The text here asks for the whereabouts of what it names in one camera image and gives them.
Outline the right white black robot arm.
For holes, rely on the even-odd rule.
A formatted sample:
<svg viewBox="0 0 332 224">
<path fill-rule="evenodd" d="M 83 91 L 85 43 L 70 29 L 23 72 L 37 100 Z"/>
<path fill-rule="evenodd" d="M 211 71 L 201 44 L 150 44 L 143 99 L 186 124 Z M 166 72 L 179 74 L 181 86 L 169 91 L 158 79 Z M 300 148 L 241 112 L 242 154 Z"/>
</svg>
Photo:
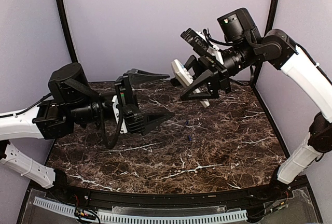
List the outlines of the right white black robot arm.
<svg viewBox="0 0 332 224">
<path fill-rule="evenodd" d="M 276 200 L 314 160 L 331 151 L 331 81 L 308 52 L 284 31 L 273 29 L 265 35 L 246 8 L 218 18 L 225 40 L 214 40 L 208 30 L 187 29 L 181 37 L 194 50 L 186 63 L 171 63 L 175 78 L 184 87 L 183 101 L 199 100 L 208 107 L 219 92 L 231 91 L 231 77 L 260 62 L 269 62 L 291 78 L 319 108 L 304 141 L 275 170 L 265 196 Z"/>
</svg>

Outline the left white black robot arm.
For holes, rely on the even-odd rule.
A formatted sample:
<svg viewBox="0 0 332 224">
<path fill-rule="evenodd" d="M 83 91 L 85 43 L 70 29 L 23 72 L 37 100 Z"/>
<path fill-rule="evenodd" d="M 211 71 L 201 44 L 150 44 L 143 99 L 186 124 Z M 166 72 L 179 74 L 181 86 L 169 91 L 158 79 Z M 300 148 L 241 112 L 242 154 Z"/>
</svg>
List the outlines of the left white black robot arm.
<svg viewBox="0 0 332 224">
<path fill-rule="evenodd" d="M 54 71 L 48 81 L 49 93 L 32 106 L 19 112 L 1 115 L 1 163 L 21 176 L 38 183 L 62 201 L 73 197 L 66 174 L 44 166 L 13 144 L 13 139 L 57 139 L 74 132 L 74 126 L 85 128 L 94 123 L 101 140 L 114 148 L 119 136 L 126 133 L 145 135 L 173 117 L 173 113 L 143 113 L 139 109 L 132 86 L 167 79 L 167 74 L 154 74 L 131 69 L 114 83 L 115 91 L 93 90 L 79 63 L 70 63 Z"/>
</svg>

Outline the grey remote control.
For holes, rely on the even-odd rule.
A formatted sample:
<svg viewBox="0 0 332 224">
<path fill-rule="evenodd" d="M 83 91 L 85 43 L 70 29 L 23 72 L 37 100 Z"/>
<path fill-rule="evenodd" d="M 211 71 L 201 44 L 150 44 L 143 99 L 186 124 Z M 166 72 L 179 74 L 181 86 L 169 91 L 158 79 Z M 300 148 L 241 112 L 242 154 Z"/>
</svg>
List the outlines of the grey remote control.
<svg viewBox="0 0 332 224">
<path fill-rule="evenodd" d="M 180 82 L 180 84 L 184 88 L 189 87 L 193 83 L 192 75 L 189 73 L 189 71 L 184 67 L 184 65 L 178 59 L 175 59 L 171 62 L 171 68 L 172 68 L 175 78 Z M 196 94 L 196 93 L 201 93 L 201 90 L 195 89 L 193 91 L 193 94 Z M 200 100 L 200 103 L 205 108 L 209 107 L 209 105 L 210 105 L 210 103 L 207 99 Z"/>
</svg>

